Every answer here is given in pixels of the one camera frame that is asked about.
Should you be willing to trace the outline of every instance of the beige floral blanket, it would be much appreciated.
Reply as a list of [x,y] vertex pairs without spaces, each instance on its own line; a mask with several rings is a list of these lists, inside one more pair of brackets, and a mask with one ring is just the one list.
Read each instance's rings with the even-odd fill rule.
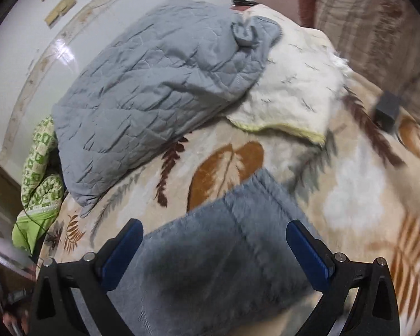
[[[356,74],[349,88],[323,148],[278,131],[243,132],[217,119],[129,173],[85,219],[67,196],[40,262],[47,256],[68,262],[98,251],[130,218],[151,232],[266,167],[289,187],[332,252],[356,261],[387,259],[401,335],[415,335],[420,328],[420,127],[402,113],[398,134],[382,134],[368,116],[380,89]],[[232,336],[294,335],[319,296]]]

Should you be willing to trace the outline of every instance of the quilted stitching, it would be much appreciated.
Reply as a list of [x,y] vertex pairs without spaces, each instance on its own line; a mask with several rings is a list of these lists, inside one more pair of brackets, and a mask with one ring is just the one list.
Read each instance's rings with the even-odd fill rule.
[[53,106],[75,200],[89,211],[128,169],[238,100],[279,35],[272,20],[189,0],[169,0],[121,34]]

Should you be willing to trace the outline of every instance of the lime green fabric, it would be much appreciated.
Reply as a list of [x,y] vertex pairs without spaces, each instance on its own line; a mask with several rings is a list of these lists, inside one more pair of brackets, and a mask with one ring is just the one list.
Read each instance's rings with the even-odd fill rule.
[[46,176],[50,151],[57,147],[55,127],[51,116],[43,119],[34,130],[32,146],[25,161],[20,198],[24,210],[12,230],[14,246],[30,252],[36,241],[56,220],[64,196],[59,174]]

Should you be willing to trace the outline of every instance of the blue gripper pad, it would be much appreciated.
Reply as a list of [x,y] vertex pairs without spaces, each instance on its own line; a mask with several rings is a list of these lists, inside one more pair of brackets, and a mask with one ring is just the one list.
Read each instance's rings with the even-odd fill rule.
[[117,288],[142,240],[143,225],[137,219],[129,220],[117,237],[112,239],[118,243],[101,268],[101,287],[104,291]]
[[291,221],[286,227],[286,241],[308,281],[311,283],[312,288],[321,292],[326,291],[330,286],[331,271],[295,224],[295,221]]

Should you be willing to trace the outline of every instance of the folded gray fabric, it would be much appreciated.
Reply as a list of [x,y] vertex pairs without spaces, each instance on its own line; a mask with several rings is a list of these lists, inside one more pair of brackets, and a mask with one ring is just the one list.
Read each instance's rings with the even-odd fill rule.
[[267,18],[168,0],[105,48],[52,109],[64,181],[82,215],[128,169],[238,100],[279,35]]
[[[225,335],[289,307],[311,287],[285,230],[299,219],[285,188],[261,169],[223,198],[146,235],[108,296],[136,336]],[[84,300],[78,308],[99,335]]]

